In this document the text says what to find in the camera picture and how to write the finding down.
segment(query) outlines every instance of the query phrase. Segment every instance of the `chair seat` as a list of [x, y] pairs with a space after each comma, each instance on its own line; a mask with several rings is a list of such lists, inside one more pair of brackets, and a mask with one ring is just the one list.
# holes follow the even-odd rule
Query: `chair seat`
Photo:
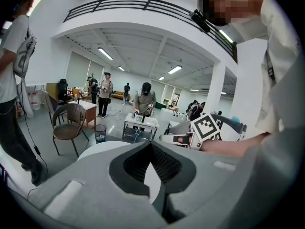
[[73, 124], [60, 125], [53, 131], [53, 135], [60, 140], [70, 140], [78, 136], [79, 128], [78, 125]]

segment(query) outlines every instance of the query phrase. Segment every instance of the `metal chair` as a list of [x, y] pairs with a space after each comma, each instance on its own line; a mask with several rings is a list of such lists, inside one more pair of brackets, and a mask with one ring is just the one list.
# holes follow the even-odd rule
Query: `metal chair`
[[[56, 125], [57, 118], [60, 117], [61, 113], [67, 111], [67, 117], [68, 117], [68, 124], [63, 124], [60, 126]], [[66, 104], [61, 107], [59, 107], [53, 114], [52, 118], [52, 125], [53, 125], [53, 143], [56, 147], [57, 154], [58, 148], [55, 143], [55, 138], [59, 140], [71, 140], [73, 143], [74, 150], [76, 152], [77, 157], [79, 157], [78, 152], [76, 150], [76, 146], [74, 143], [74, 138], [78, 137], [81, 132], [85, 135], [87, 140], [89, 141], [89, 138], [86, 136], [85, 132], [82, 129], [82, 126], [85, 122], [86, 118], [86, 111], [85, 109], [79, 105], [79, 104]]]
[[[60, 106], [58, 106], [58, 101], [55, 98], [53, 98], [46, 91], [41, 91], [41, 98], [42, 98], [42, 101], [44, 102], [44, 106], [46, 107], [46, 109], [49, 112], [50, 121], [51, 121], [51, 124], [52, 124], [51, 114], [53, 115], [54, 112], [60, 107]], [[65, 113], [66, 113], [66, 111], [64, 111], [60, 114], [63, 122], [65, 122], [64, 119], [63, 119], [63, 114], [65, 114]]]

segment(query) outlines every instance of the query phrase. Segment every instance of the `trash can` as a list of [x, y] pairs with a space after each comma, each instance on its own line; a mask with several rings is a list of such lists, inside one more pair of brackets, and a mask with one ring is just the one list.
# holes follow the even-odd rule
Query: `trash can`
[[95, 141], [96, 143], [102, 143], [106, 140], [106, 130], [107, 127], [104, 125], [97, 125], [95, 127]]

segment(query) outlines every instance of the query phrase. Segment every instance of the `black metal railing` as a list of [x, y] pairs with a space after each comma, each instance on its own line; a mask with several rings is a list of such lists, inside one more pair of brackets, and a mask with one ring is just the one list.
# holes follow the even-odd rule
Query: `black metal railing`
[[[97, 0], [71, 9], [64, 20], [64, 23], [83, 14], [110, 9], [138, 9], [153, 11], [179, 19], [199, 29], [202, 33], [206, 33], [189, 18], [189, 10], [161, 0]], [[236, 44], [230, 43], [219, 32], [219, 30], [208, 21], [207, 24], [211, 28], [211, 31], [206, 34], [215, 40], [237, 62]]]

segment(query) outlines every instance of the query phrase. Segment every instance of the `person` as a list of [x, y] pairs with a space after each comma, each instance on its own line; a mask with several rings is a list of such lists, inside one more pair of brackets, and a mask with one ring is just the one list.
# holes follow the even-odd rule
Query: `person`
[[127, 97], [128, 97], [128, 92], [130, 91], [130, 86], [129, 86], [129, 83], [127, 83], [126, 86], [124, 86], [124, 103], [123, 104], [126, 104], [126, 100], [127, 100]]
[[143, 115], [143, 120], [145, 117], [149, 117], [151, 114], [151, 109], [149, 105], [152, 104], [153, 107], [156, 105], [156, 93], [151, 91], [152, 85], [148, 82], [145, 82], [142, 86], [142, 89], [135, 93], [135, 97], [133, 100], [133, 110], [139, 110], [139, 115]]
[[16, 119], [17, 96], [13, 62], [18, 49], [25, 41], [29, 18], [27, 13], [34, 0], [22, 0], [13, 14], [14, 21], [3, 35], [0, 44], [0, 145], [21, 167], [31, 172], [31, 182], [41, 183], [42, 164], [36, 159]]
[[98, 93], [98, 82], [96, 79], [88, 76], [87, 81], [89, 82], [89, 94], [91, 94], [92, 103], [96, 104], [96, 95]]
[[113, 84], [110, 80], [111, 74], [105, 72], [104, 75], [105, 80], [103, 80], [101, 84], [101, 90], [99, 95], [99, 114], [97, 115], [101, 116], [102, 119], [105, 119], [105, 116], [107, 115], [108, 102], [113, 89]]
[[193, 121], [201, 116], [203, 108], [205, 106], [205, 102], [199, 105], [194, 106], [191, 111], [188, 113], [188, 118], [190, 121]]
[[192, 103], [190, 103], [187, 107], [186, 113], [188, 113], [191, 109], [193, 109], [196, 105], [198, 105], [199, 103], [197, 102], [197, 100], [194, 100]]
[[300, 41], [275, 0], [198, 0], [198, 11], [216, 26], [253, 15], [261, 16], [268, 29], [268, 46], [261, 65], [263, 99], [256, 123], [256, 128], [264, 133], [240, 142], [207, 140], [200, 148], [205, 152], [242, 157], [250, 146], [259, 145], [267, 136], [279, 131], [281, 122], [272, 106], [269, 92], [296, 60]]

